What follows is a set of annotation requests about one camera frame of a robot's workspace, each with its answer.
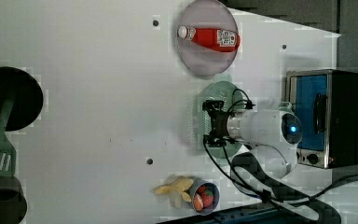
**gray cup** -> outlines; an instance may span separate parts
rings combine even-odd
[[[197,189],[199,189],[199,187],[201,187],[202,185],[205,185],[206,187],[209,187],[210,189],[212,189],[213,202],[210,206],[203,208],[200,211],[197,211],[196,208],[194,207],[193,201],[196,196]],[[219,189],[213,183],[207,182],[202,179],[195,179],[193,186],[191,186],[191,188],[188,190],[188,192],[189,192],[189,195],[191,198],[191,207],[194,209],[194,211],[196,211],[198,214],[200,214],[202,216],[207,216],[207,215],[211,214],[213,212],[213,210],[216,208],[216,206],[219,204],[219,199],[220,199]]]
[[[27,212],[20,180],[14,176],[0,176],[0,224],[18,224]]]

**ketchup bottle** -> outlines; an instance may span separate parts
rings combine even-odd
[[[178,35],[207,49],[219,52],[232,52],[240,46],[241,42],[237,33],[216,28],[180,26]]]

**black electrical cord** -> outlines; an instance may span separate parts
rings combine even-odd
[[[257,190],[253,189],[250,185],[248,185],[246,182],[243,181],[243,179],[241,178],[240,175],[236,174],[236,171],[234,169],[232,169],[232,171],[235,172],[236,176],[240,178],[241,181],[243,181],[243,183],[239,183],[237,180],[231,178],[231,176],[229,176],[228,174],[226,174],[226,172],[223,171],[223,169],[217,164],[217,162],[214,160],[213,156],[211,155],[211,153],[209,152],[209,149],[206,147],[206,140],[204,139],[203,141],[203,145],[205,148],[206,153],[208,154],[208,156],[211,158],[211,161],[214,163],[214,165],[217,167],[217,169],[219,169],[219,171],[225,175],[229,180],[231,180],[234,184],[237,184],[245,189],[250,190],[251,192],[253,192],[254,194],[257,194],[259,197],[262,197],[262,194],[260,192],[258,192]]]
[[[280,212],[280,213],[282,213],[282,214],[284,214],[284,219],[286,220],[286,223],[289,223],[289,221],[287,220],[287,215],[286,215],[286,213],[284,213],[284,211],[282,211],[282,207],[280,206],[280,205],[278,205],[278,204],[276,204],[275,202],[273,202],[273,201],[268,201],[270,204],[272,204],[272,206],[274,206],[274,208],[278,211],[278,212]]]
[[[248,101],[251,101],[250,99],[249,99],[249,96],[248,96],[248,94],[245,92],[245,91],[243,91],[243,90],[241,90],[241,89],[238,89],[238,88],[236,88],[233,92],[232,92],[232,98],[231,99],[233,99],[234,100],[234,94],[235,94],[235,92],[236,91],[240,91],[240,92],[242,92],[245,96],[246,96],[246,99],[248,100]]]
[[[228,108],[227,112],[230,113],[231,110],[234,109],[234,106],[236,106],[236,105],[246,105],[246,104],[240,104],[240,103],[242,103],[242,102],[248,103],[248,101],[247,101],[247,100],[244,100],[244,99],[239,100],[239,101],[236,101],[236,102],[234,102],[234,103]]]
[[[229,159],[228,159],[228,154],[227,154],[226,148],[225,148],[225,147],[222,147],[222,148],[223,148],[223,152],[225,153],[226,161],[227,161],[227,163],[228,163],[228,165],[229,165],[229,170],[230,170],[230,172],[231,172],[231,171],[234,172],[234,175],[236,175],[236,176],[238,177],[238,179],[242,182],[242,184],[247,185],[246,182],[245,182],[245,180],[243,180],[243,178],[237,173],[237,171],[236,171],[235,169],[233,169],[232,164],[231,164],[231,161],[229,161]]]
[[[338,184],[339,182],[342,182],[342,181],[344,181],[346,179],[354,178],[354,177],[358,177],[358,174],[357,175],[345,175],[345,176],[342,176],[340,179],[334,181],[334,183],[329,185],[327,188],[323,189],[321,192],[309,197],[310,201],[315,200],[317,197],[321,196],[322,194],[325,194],[330,189],[333,189],[336,186],[336,184]]]

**screw hole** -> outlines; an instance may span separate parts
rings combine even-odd
[[[148,165],[151,165],[151,164],[153,164],[153,160],[152,160],[152,159],[147,159],[146,163],[147,163]]]

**blue object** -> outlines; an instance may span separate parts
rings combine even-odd
[[[316,94],[327,94],[327,75],[297,77],[295,114],[303,126],[299,148],[324,151],[324,133],[315,133],[313,108]]]

